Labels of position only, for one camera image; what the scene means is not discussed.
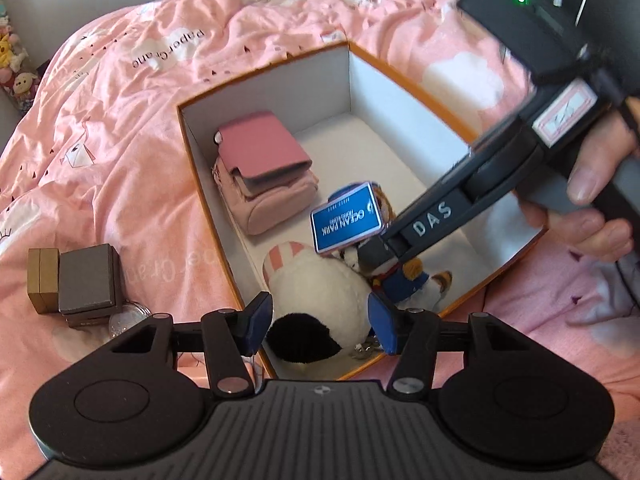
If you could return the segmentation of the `right hand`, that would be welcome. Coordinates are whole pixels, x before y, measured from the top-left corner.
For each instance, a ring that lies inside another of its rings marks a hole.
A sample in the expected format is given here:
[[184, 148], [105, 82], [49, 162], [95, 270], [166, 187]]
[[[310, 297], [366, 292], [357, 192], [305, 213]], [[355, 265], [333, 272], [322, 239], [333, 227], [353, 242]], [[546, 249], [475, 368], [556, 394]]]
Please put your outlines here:
[[558, 214], [520, 200], [521, 211], [534, 228], [545, 228], [575, 252], [603, 262], [614, 262], [634, 249], [631, 224], [624, 219], [606, 221], [592, 203], [610, 182], [618, 165], [639, 154], [639, 143], [623, 118], [608, 113], [585, 137], [567, 183], [567, 196], [580, 210]]

